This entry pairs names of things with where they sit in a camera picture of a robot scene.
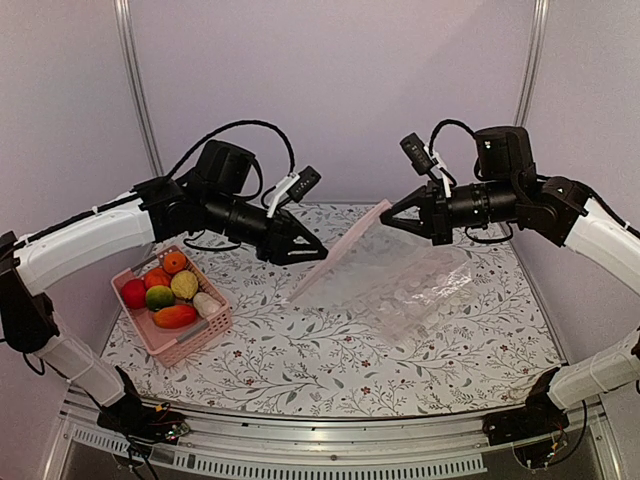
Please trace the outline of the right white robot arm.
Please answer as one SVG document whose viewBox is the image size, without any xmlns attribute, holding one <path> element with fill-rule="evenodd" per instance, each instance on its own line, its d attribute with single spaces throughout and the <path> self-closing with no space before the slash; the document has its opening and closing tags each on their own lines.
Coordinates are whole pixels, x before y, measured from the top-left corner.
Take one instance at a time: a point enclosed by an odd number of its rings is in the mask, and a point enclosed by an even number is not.
<svg viewBox="0 0 640 480">
<path fill-rule="evenodd" d="M 518 126 L 470 130 L 477 149 L 475 182 L 458 184 L 444 170 L 432 141 L 416 134 L 400 143 L 428 182 L 381 214 L 382 224 L 448 245 L 453 231 L 505 223 L 531 230 L 558 247 L 590 259 L 633 292 L 639 290 L 639 232 L 591 187 L 536 171 L 528 132 Z M 522 407 L 490 414 L 483 432 L 499 445 L 544 435 L 568 425 L 567 410 L 591 396 L 639 380 L 639 333 L 591 357 L 543 373 Z"/>
</svg>

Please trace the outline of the orange green papaya toy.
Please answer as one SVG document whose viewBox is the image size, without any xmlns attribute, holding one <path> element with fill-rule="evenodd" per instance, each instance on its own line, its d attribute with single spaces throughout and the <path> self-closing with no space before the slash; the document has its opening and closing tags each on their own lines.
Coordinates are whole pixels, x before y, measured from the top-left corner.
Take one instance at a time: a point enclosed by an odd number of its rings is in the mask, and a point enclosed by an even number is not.
<svg viewBox="0 0 640 480">
<path fill-rule="evenodd" d="M 163 269 L 169 275 L 175 275 L 184 270 L 187 264 L 186 256 L 179 251 L 172 251 L 163 257 Z"/>
</svg>

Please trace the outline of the clear zip top bag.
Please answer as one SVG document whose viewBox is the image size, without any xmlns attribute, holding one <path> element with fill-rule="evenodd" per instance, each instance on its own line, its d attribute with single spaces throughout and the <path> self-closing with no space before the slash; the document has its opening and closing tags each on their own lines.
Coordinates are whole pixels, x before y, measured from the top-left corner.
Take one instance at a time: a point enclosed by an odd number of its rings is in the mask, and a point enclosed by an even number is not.
<svg viewBox="0 0 640 480">
<path fill-rule="evenodd" d="M 471 260 L 461 250 L 433 247 L 384 225 L 383 200 L 368 210 L 287 298 L 300 308 L 362 313 L 388 345 L 409 348 L 476 296 Z"/>
</svg>

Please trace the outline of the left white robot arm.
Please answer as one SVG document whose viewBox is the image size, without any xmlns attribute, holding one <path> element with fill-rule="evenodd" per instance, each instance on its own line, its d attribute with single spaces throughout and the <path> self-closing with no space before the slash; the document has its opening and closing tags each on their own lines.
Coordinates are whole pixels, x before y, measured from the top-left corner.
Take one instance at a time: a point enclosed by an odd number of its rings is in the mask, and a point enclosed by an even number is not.
<svg viewBox="0 0 640 480">
<path fill-rule="evenodd" d="M 254 247 L 259 260 L 286 266 L 319 261 L 328 251 L 290 212 L 320 180 L 310 166 L 275 187 L 268 208 L 241 194 L 251 152 L 210 140 L 196 165 L 177 180 L 156 177 L 70 224 L 31 237 L 1 237 L 1 325 L 7 345 L 33 354 L 81 387 L 100 409 L 99 426 L 139 439 L 160 440 L 169 421 L 143 404 L 132 381 L 77 337 L 62 332 L 45 291 L 59 280 L 122 251 L 159 243 L 184 232 L 208 230 Z"/>
</svg>

